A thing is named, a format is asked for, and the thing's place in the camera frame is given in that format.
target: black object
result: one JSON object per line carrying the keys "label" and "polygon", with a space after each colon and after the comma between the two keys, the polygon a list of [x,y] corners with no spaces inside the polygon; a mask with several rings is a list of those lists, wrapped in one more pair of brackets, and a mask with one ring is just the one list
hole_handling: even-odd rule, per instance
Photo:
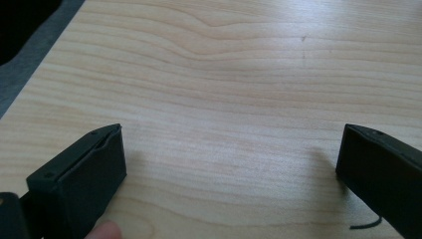
{"label": "black object", "polygon": [[403,237],[422,238],[421,151],[381,131],[347,124],[335,171]]}
{"label": "black object", "polygon": [[120,124],[91,131],[32,173],[21,199],[0,193],[0,238],[82,239],[125,177]]}
{"label": "black object", "polygon": [[0,1],[0,65],[10,61],[62,0]]}
{"label": "black object", "polygon": [[382,223],[382,217],[381,216],[378,216],[378,219],[376,219],[376,221],[374,221],[374,222],[363,224],[363,225],[350,226],[349,229],[350,230],[368,229],[368,228],[376,227],[376,226],[378,226],[381,223]]}

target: wooden table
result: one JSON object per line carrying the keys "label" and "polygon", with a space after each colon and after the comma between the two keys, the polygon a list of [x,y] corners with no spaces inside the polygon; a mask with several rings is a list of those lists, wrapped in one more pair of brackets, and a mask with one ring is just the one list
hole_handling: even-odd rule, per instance
{"label": "wooden table", "polygon": [[124,238],[400,238],[335,179],[344,124],[422,149],[422,2],[87,0],[0,121],[0,191],[120,122]]}

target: finger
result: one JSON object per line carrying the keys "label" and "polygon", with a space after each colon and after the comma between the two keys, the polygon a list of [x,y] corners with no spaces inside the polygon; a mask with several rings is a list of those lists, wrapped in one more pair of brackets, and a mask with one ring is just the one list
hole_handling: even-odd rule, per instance
{"label": "finger", "polygon": [[117,224],[108,221],[94,228],[86,239],[121,239],[121,231]]}

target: gray floor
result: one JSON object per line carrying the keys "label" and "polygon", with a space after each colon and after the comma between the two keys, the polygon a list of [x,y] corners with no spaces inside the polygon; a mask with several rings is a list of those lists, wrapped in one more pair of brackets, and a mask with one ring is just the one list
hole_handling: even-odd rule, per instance
{"label": "gray floor", "polygon": [[37,29],[19,54],[10,62],[0,66],[0,119],[83,2],[84,0],[63,0],[59,9]]}

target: fingertip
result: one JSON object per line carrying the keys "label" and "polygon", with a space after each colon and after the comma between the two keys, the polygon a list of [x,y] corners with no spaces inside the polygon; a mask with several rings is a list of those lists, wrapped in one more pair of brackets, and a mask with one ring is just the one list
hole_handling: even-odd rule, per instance
{"label": "fingertip", "polygon": [[106,221],[94,228],[86,239],[121,239],[121,231],[117,224]]}

